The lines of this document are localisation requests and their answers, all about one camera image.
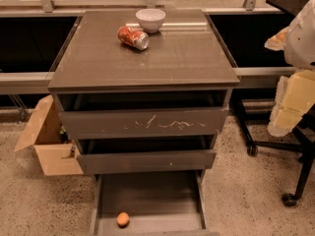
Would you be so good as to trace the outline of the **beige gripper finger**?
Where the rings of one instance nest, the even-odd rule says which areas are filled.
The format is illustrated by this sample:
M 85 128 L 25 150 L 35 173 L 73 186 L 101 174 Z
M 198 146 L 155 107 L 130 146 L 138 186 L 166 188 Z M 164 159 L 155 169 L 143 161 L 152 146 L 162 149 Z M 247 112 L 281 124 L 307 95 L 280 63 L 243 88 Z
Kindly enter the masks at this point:
M 289 78 L 281 76 L 275 102 L 268 132 L 274 137 L 283 137 L 292 131 L 315 104 L 315 72 L 303 70 Z
M 281 29 L 278 33 L 268 38 L 264 47 L 273 51 L 284 51 L 288 28 Z

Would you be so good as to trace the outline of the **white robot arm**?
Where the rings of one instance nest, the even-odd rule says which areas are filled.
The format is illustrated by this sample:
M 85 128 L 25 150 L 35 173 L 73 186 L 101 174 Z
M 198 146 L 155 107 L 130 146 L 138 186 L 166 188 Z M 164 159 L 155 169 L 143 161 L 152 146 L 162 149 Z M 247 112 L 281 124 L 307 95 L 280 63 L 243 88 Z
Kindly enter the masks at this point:
M 268 132 L 283 137 L 315 104 L 315 0 L 309 0 L 287 28 L 269 38 L 269 49 L 283 45 L 284 60 L 296 68 L 289 78 L 281 76 Z

